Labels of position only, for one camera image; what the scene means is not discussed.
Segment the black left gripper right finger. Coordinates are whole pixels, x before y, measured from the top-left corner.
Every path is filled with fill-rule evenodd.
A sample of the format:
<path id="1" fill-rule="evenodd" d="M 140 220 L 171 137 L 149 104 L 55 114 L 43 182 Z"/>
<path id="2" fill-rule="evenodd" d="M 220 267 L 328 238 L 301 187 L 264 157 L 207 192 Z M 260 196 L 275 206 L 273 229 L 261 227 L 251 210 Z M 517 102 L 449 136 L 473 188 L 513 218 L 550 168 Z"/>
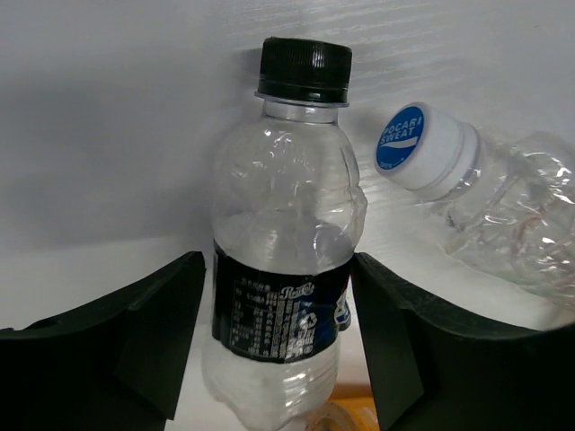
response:
<path id="1" fill-rule="evenodd" d="M 366 253 L 351 270 L 367 369 L 384 430 L 571 430 L 574 328 L 482 317 Z"/>

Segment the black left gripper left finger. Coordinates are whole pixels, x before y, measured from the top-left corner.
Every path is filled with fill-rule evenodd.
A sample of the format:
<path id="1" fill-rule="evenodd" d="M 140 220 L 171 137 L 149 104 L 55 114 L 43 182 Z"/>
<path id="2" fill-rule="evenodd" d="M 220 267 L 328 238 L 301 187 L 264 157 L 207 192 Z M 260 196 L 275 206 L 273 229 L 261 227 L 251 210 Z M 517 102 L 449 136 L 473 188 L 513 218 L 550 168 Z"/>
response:
<path id="1" fill-rule="evenodd" d="M 68 312 L 1 332 L 4 430 L 162 430 L 172 420 L 206 264 L 186 253 Z"/>

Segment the orange bottle blue label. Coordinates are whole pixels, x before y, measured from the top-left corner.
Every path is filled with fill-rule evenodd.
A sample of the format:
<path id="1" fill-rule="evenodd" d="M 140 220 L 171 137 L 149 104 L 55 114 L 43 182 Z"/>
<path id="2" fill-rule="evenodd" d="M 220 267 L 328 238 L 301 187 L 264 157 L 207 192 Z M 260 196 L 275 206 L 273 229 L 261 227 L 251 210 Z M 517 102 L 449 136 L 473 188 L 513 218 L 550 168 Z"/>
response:
<path id="1" fill-rule="evenodd" d="M 379 431 L 372 394 L 346 394 L 342 388 L 307 420 L 310 431 Z"/>

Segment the clear Pocari bottle white cap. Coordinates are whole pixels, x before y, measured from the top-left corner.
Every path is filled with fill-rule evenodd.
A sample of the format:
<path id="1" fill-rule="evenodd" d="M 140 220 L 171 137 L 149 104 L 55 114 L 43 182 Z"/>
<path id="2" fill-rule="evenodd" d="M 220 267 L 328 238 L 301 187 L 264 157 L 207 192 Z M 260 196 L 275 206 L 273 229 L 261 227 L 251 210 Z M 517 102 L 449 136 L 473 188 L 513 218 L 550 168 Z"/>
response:
<path id="1" fill-rule="evenodd" d="M 378 172 L 420 202 L 444 252 L 562 306 L 574 305 L 574 146 L 505 140 L 423 102 L 394 114 Z"/>

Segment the clear Pepsi bottle black cap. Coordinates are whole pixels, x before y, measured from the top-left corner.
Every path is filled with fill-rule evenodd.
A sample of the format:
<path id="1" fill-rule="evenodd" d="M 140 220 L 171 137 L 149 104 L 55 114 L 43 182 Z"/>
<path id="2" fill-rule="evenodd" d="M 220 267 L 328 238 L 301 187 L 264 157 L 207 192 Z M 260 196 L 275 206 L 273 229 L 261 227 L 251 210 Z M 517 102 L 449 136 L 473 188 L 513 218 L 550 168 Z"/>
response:
<path id="1" fill-rule="evenodd" d="M 249 430 L 299 430 L 334 388 L 367 199 L 339 124 L 350 48 L 264 40 L 261 115 L 217 151 L 208 392 Z"/>

